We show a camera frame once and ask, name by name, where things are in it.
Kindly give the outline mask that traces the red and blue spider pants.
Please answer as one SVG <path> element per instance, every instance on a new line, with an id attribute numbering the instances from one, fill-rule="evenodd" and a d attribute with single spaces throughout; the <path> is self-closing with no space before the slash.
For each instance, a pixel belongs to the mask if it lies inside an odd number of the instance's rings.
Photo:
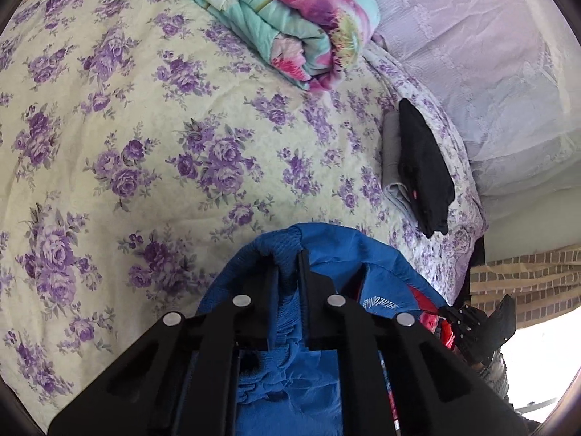
<path id="1" fill-rule="evenodd" d="M 268 259 L 278 270 L 274 347 L 248 355 L 237 391 L 238 435 L 343 434 L 339 367 L 333 350 L 309 351 L 301 329 L 296 257 L 307 251 L 312 272 L 332 279 L 339 293 L 369 313 L 394 318 L 435 316 L 445 298 L 397 249 L 356 229 L 324 222 L 292 225 L 242 247 L 211 284 L 198 311 L 210 313 L 233 299 L 245 279 Z"/>

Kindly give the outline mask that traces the brown checkered curtain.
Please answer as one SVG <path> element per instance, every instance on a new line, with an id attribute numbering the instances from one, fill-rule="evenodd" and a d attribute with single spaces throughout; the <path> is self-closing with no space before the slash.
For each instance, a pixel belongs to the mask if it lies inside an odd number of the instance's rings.
<path id="1" fill-rule="evenodd" d="M 471 269 L 471 304 L 487 314 L 511 296 L 516 324 L 529 328 L 580 307 L 581 250 L 578 244 L 492 261 Z"/>

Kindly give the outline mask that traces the folded grey garment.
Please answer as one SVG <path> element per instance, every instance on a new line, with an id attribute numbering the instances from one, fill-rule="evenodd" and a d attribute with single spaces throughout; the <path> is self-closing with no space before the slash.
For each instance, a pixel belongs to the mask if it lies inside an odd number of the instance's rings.
<path id="1" fill-rule="evenodd" d="M 394 110 L 383 116 L 381 186 L 386 199 L 417 227 L 418 221 L 412 210 L 408 189 L 399 173 L 401 150 L 399 112 Z"/>

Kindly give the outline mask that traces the folded black garment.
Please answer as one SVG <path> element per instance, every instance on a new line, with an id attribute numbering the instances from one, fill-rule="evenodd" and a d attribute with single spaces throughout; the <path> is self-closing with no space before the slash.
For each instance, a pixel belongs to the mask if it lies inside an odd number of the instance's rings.
<path id="1" fill-rule="evenodd" d="M 426 238 L 449 231 L 449 207 L 455 188 L 432 130 L 407 99 L 399 101 L 401 154 L 398 172 L 410 198 L 419 230 Z"/>

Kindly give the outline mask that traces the purple floral bed quilt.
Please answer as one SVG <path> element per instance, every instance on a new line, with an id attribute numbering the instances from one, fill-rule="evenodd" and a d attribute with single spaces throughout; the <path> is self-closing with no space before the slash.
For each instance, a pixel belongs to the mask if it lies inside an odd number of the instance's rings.
<path id="1" fill-rule="evenodd" d="M 401 98 L 455 184 L 447 234 L 381 189 Z M 26 0 L 1 36 L 1 376 L 41 429 L 162 313 L 196 311 L 254 237 L 358 229 L 457 297 L 487 227 L 435 96 L 368 53 L 307 93 L 191 0 Z"/>

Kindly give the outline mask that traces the lavender lace sofa cover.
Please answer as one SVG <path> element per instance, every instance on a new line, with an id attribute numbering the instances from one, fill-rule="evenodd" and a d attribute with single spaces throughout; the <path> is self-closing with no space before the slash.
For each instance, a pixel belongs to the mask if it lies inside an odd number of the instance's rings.
<path id="1" fill-rule="evenodd" d="M 460 133 L 502 217 L 580 184 L 580 45 L 553 0 L 376 0 L 386 49 Z"/>

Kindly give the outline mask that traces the teal pink floral folded blanket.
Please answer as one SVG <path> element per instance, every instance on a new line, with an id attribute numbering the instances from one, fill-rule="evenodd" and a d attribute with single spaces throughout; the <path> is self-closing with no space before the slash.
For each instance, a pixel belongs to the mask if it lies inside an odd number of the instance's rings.
<path id="1" fill-rule="evenodd" d="M 375 0 L 193 1 L 310 92 L 342 82 L 380 22 Z"/>

